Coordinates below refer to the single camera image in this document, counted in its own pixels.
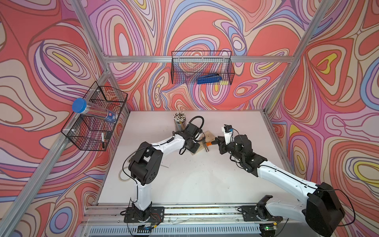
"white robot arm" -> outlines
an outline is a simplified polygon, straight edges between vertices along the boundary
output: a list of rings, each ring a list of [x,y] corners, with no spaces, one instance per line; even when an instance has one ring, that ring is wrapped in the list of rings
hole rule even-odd
[[[267,219],[271,216],[287,217],[307,223],[322,236],[331,236],[345,212],[334,189],[326,183],[317,185],[280,169],[266,158],[253,152],[251,141],[246,135],[233,137],[231,125],[221,128],[224,137],[217,137],[220,154],[229,153],[239,161],[246,171],[262,179],[266,179],[286,190],[297,202],[273,201],[266,195],[257,204],[257,217]]]
[[[203,120],[200,128],[191,123],[195,118]],[[197,143],[200,140],[197,139],[202,133],[203,124],[204,119],[196,116],[183,131],[178,131],[163,141],[152,144],[141,143],[129,165],[138,190],[137,200],[131,208],[134,217],[146,221],[150,215],[152,206],[150,183],[158,173],[163,154],[177,150],[179,154],[183,154],[185,150],[195,153],[200,146]],[[225,125],[222,127],[224,136],[217,137],[216,141],[212,142],[218,144],[220,154],[230,154],[239,161],[239,165],[246,172],[276,184],[298,200],[297,202],[271,200],[267,203],[272,196],[266,195],[257,203],[255,209],[257,218],[266,220],[272,216],[287,217],[307,223],[322,236],[331,236],[345,215],[334,189],[326,183],[317,185],[280,169],[266,158],[254,153],[251,141],[246,135],[233,137],[233,130],[231,125]],[[150,157],[150,160],[147,162],[144,157]]]

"vent grille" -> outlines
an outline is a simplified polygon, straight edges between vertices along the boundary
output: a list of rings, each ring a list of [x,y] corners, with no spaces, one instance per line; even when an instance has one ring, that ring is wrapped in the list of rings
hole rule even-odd
[[[137,233],[136,226],[130,226],[133,235],[146,235]],[[90,236],[117,236],[129,233],[127,226],[92,226]],[[153,229],[151,235],[177,235],[177,234],[260,234],[259,224],[176,224],[159,225]]]

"clear plastic tube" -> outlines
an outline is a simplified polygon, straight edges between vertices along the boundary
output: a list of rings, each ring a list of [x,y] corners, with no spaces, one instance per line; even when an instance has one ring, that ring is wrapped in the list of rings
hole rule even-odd
[[[82,98],[78,98],[74,101],[72,104],[72,110],[74,112],[103,119],[111,123],[115,123],[117,121],[117,114],[115,112],[94,104],[90,101],[85,101]]]

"blue cap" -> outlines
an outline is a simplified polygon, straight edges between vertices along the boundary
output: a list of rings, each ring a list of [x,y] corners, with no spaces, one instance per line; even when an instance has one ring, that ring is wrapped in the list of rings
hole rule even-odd
[[[72,111],[82,113],[87,107],[87,102],[83,98],[77,98],[72,104]]]

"white table surface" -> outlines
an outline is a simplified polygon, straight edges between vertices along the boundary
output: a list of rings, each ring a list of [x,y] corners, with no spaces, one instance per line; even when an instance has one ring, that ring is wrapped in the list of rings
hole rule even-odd
[[[139,145],[147,141],[154,143],[172,135],[175,129],[175,111],[132,111],[122,134],[116,154],[106,177],[98,203],[128,203],[136,197],[135,182],[120,181],[118,178],[124,160]],[[253,151],[283,168],[259,111],[185,111],[187,121],[197,115],[204,117],[203,131],[222,136],[221,127],[231,124],[251,140]],[[194,124],[200,126],[201,119]],[[209,146],[195,155],[179,150],[163,154],[157,177],[152,182],[152,202],[162,204],[189,203],[251,203],[258,202],[265,195],[287,200],[295,198],[280,187],[255,177],[238,168],[229,160],[228,154],[221,155],[217,145]]]

